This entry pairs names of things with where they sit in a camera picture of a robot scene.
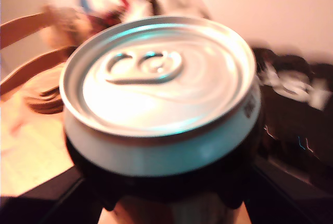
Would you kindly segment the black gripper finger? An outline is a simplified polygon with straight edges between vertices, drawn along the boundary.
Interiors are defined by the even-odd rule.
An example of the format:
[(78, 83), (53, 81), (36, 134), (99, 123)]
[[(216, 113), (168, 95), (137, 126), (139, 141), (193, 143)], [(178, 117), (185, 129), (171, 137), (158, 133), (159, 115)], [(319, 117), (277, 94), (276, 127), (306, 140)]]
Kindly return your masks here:
[(5, 223), (98, 223), (102, 208), (72, 167), (19, 196), (5, 196)]
[(331, 194), (270, 166), (252, 166), (245, 206), (252, 223), (332, 223)]

